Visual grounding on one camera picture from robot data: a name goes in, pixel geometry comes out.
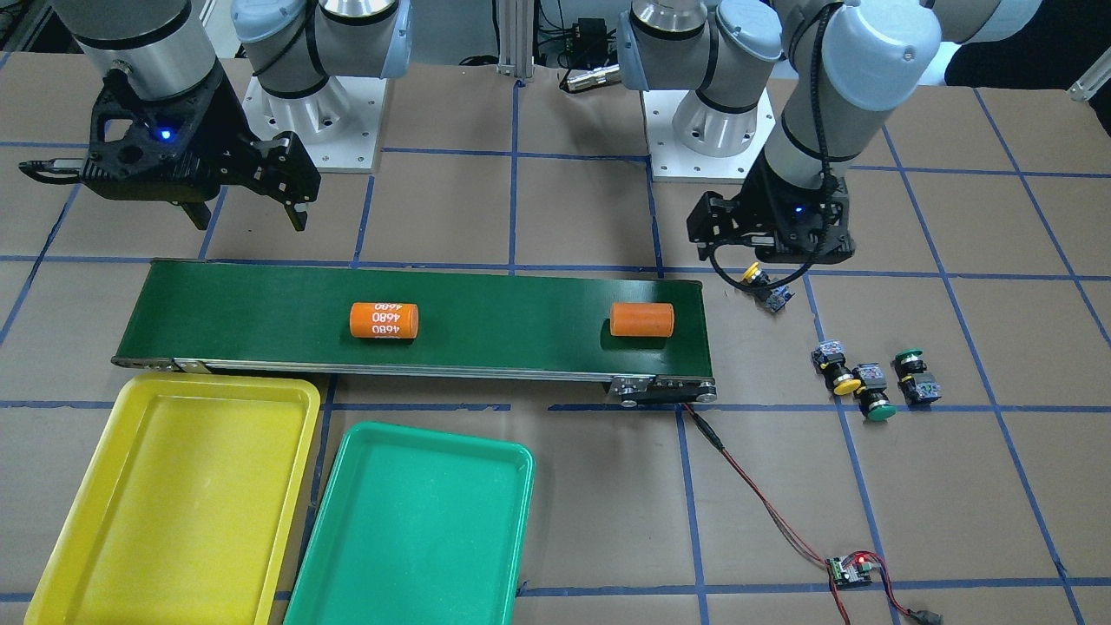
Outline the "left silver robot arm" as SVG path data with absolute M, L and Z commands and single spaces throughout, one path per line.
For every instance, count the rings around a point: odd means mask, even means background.
M 765 264 L 855 253 L 845 171 L 905 102 L 942 43 L 1015 36 L 1038 1 L 632 1 L 615 52 L 631 90 L 681 91 L 675 135 L 715 158 L 745 150 L 773 68 L 797 75 L 734 196 L 687 216 L 702 260 L 750 246 Z

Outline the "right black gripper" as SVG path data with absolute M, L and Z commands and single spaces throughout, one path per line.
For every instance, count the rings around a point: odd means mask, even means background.
M 213 65 L 191 89 L 161 100 L 141 99 L 132 75 L 110 69 L 78 179 L 111 201 L 178 203 L 199 231 L 212 218 L 206 201 L 222 187 L 243 187 L 273 198 L 294 230 L 306 231 L 321 174 L 294 132 L 256 135 L 226 68 Z

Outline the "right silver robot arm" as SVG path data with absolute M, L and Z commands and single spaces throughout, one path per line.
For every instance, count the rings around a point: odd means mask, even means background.
M 101 77 L 87 154 L 31 160 L 26 175 L 108 201 L 179 206 L 199 230 L 226 187 L 266 195 L 302 231 L 323 155 L 361 122 L 346 84 L 396 79 L 411 58 L 408 1 L 233 1 L 230 19 L 261 91 L 237 95 L 194 1 L 56 1 Z

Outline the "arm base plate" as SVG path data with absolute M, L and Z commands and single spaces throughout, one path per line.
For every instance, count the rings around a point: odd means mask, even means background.
M 710 109 L 693 91 L 645 91 L 641 99 L 655 181 L 742 182 L 775 127 L 767 91 L 742 114 Z
M 268 94 L 254 78 L 243 108 L 263 140 L 294 132 L 321 173 L 372 174 L 389 87 L 389 80 L 369 75 L 331 75 L 317 94 L 282 99 Z

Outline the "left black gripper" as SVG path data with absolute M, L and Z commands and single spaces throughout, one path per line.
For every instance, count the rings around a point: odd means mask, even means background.
M 848 228 L 845 178 L 834 177 L 831 195 L 822 188 L 794 187 L 758 160 L 742 189 L 731 199 L 704 193 L 685 220 L 687 236 L 699 246 L 699 260 L 714 245 L 755 249 L 765 264 L 841 264 L 855 254 Z

